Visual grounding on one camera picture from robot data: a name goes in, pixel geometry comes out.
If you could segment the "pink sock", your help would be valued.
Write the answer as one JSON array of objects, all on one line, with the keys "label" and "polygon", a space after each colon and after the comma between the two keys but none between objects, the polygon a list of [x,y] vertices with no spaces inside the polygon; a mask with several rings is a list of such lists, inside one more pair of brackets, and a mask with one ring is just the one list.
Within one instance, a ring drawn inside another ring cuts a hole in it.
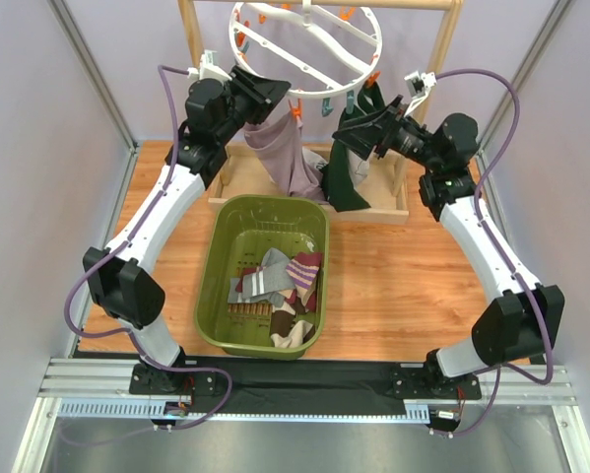
[{"label": "pink sock", "polygon": [[328,161],[302,145],[301,126],[290,112],[272,123],[246,124],[243,135],[247,146],[284,194],[320,203],[326,201],[321,171]]}]

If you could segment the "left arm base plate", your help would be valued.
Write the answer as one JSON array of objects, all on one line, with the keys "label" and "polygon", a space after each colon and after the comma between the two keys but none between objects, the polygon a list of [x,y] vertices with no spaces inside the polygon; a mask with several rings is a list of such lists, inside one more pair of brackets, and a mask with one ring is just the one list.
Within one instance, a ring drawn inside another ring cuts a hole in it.
[{"label": "left arm base plate", "polygon": [[215,396],[227,387],[227,380],[215,372],[170,372],[140,362],[133,367],[128,390],[134,395]]}]

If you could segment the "dark green sock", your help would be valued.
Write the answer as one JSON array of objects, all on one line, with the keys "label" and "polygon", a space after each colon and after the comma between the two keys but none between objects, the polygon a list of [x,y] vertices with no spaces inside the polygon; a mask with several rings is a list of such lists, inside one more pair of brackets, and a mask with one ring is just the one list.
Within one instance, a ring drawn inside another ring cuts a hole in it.
[{"label": "dark green sock", "polygon": [[[346,120],[358,118],[385,107],[384,98],[376,81],[370,85],[365,84],[360,89],[357,99],[358,104],[354,106],[352,112],[343,110],[339,126]],[[357,192],[350,179],[348,152],[349,150],[344,145],[334,141],[330,150],[329,162],[321,170],[321,189],[325,200],[337,212],[359,211],[370,207],[369,203]]]}]

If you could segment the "teal clothes clip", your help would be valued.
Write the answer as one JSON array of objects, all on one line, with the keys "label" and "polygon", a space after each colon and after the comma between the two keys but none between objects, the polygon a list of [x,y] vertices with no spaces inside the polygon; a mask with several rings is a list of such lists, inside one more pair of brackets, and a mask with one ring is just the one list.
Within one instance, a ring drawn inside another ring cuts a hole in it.
[{"label": "teal clothes clip", "polygon": [[334,107],[332,106],[331,99],[329,97],[324,98],[321,104],[321,116],[328,117],[332,114]]}]

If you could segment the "white round clip hanger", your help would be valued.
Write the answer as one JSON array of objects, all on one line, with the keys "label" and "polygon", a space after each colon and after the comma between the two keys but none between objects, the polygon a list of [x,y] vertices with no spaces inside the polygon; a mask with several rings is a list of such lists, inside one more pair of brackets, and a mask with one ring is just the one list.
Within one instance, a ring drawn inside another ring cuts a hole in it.
[{"label": "white round clip hanger", "polygon": [[366,7],[237,2],[228,30],[236,64],[290,82],[297,99],[351,93],[378,71],[381,59],[381,26]]}]

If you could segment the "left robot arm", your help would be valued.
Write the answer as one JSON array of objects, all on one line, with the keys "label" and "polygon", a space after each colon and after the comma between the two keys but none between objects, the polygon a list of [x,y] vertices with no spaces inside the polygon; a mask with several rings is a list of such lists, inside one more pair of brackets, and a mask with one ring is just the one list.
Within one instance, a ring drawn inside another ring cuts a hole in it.
[{"label": "left robot arm", "polygon": [[164,289],[153,277],[159,255],[185,212],[227,161],[226,146],[245,125],[263,123],[291,88],[288,81],[238,66],[193,81],[185,118],[174,115],[172,145],[161,174],[126,227],[104,248],[83,257],[93,303],[119,323],[147,372],[176,385],[189,369],[162,315]]}]

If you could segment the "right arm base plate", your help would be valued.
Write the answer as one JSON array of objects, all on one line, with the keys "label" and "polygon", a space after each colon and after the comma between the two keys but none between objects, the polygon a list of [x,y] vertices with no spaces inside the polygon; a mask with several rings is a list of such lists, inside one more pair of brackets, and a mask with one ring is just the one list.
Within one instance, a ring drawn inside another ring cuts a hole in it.
[{"label": "right arm base plate", "polygon": [[391,387],[400,399],[479,400],[482,391],[472,374],[446,377],[427,364],[402,363],[390,371]]}]

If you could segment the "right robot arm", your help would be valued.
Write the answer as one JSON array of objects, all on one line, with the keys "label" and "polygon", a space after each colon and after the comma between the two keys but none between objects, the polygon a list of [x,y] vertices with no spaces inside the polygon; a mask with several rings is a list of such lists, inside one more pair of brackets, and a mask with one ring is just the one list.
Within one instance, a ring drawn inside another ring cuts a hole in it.
[{"label": "right robot arm", "polygon": [[430,132],[408,115],[400,98],[346,120],[333,134],[363,160],[393,151],[421,165],[423,205],[453,236],[481,282],[488,306],[470,335],[428,359],[445,378],[540,355],[550,364],[565,306],[561,289],[542,284],[495,226],[469,171],[477,136],[476,120],[460,112]]}]

